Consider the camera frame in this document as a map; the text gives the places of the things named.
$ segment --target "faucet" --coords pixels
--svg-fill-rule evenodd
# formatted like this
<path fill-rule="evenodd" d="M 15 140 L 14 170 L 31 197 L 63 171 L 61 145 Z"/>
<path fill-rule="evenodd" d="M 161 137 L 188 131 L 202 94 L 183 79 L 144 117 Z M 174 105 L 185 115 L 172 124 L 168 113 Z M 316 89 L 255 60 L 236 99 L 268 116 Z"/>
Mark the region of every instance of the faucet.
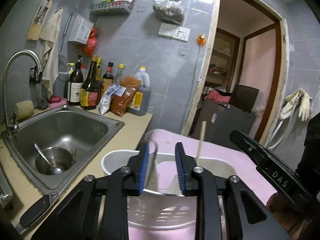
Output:
<path fill-rule="evenodd" d="M 7 77 L 8 77 L 8 71 L 9 68 L 12 64 L 12 62 L 17 58 L 20 57 L 22 55 L 26 55 L 31 57 L 34 62 L 36 63 L 36 67 L 38 72 L 42 72 L 43 71 L 43 67 L 41 65 L 40 59 L 37 56 L 36 53 L 34 53 L 32 50 L 30 49 L 22 49 L 17 51 L 15 54 L 13 54 L 13 56 L 9 59 L 7 65 L 4 68 L 3 71 L 3 81 L 2 81 L 2 95 L 3 95 L 3 109 L 4 109 L 4 119 L 5 119 L 5 127 L 7 130 L 7 137 L 11 137 L 12 136 L 12 131 L 13 133 L 16 133 L 19 130 L 19 125 L 16 124 L 15 122 L 15 116 L 16 114 L 14 114 L 14 120 L 13 120 L 13 124 L 10 124 L 10 119 L 7 113 Z"/>

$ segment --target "pink soap dish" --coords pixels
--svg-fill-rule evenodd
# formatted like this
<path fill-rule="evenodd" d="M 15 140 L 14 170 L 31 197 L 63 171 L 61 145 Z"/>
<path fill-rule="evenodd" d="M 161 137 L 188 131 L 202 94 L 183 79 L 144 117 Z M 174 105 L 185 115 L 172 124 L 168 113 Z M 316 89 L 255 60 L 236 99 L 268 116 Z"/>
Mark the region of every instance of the pink soap dish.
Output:
<path fill-rule="evenodd" d="M 56 107 L 59 107 L 59 106 L 64 106 L 67 104 L 67 99 L 66 98 L 61 98 L 61 101 L 58 102 L 58 103 L 48 103 L 48 107 L 49 108 L 56 108 Z"/>

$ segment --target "rubber glove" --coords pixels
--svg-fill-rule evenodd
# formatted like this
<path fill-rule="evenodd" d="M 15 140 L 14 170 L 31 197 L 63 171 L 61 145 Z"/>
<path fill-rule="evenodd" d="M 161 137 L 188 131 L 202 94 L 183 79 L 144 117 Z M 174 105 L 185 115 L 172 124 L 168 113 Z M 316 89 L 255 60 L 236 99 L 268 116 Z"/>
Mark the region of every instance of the rubber glove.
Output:
<path fill-rule="evenodd" d="M 299 95 L 301 89 L 303 90 L 303 88 L 298 88 L 291 95 L 288 95 L 285 97 L 287 104 L 281 109 L 280 120 L 284 120 L 290 117 L 290 115 L 292 114 L 292 108 L 293 108 L 294 102 L 297 96 Z"/>
<path fill-rule="evenodd" d="M 302 121 L 307 121 L 310 114 L 310 96 L 304 91 L 304 96 L 302 97 L 298 117 L 301 117 Z"/>

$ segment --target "blue gripper pad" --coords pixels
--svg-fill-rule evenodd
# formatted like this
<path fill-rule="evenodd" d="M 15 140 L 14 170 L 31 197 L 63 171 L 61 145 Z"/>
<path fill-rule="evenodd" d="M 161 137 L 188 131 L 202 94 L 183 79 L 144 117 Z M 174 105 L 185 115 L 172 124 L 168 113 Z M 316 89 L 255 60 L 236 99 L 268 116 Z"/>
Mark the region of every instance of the blue gripper pad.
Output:
<path fill-rule="evenodd" d="M 144 182 L 146 180 L 148 160 L 149 160 L 149 145 L 147 143 L 141 146 L 139 155 L 140 155 L 140 158 L 142 158 L 142 160 L 141 160 L 141 166 L 139 170 L 138 193 L 139 195 L 141 195 L 144 188 Z"/>
<path fill-rule="evenodd" d="M 184 154 L 184 152 L 181 153 L 179 150 L 178 144 L 176 144 L 174 155 L 176 159 L 180 190 L 184 194 L 186 190 L 186 184 L 185 184 L 185 173 L 182 165 L 181 154 Z"/>

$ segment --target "metal bowl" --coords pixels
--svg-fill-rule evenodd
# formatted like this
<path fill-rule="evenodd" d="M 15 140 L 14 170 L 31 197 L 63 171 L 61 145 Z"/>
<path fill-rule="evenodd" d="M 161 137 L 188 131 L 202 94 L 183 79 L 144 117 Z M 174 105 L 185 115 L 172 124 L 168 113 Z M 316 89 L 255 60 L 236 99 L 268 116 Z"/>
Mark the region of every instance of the metal bowl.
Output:
<path fill-rule="evenodd" d="M 62 172 L 67 171 L 73 164 L 71 153 L 61 147 L 49 147 L 42 150 L 44 156 L 52 164 L 53 167 L 61 169 Z M 50 165 L 39 154 L 35 160 L 35 166 L 39 173 L 44 175 L 54 175 Z"/>

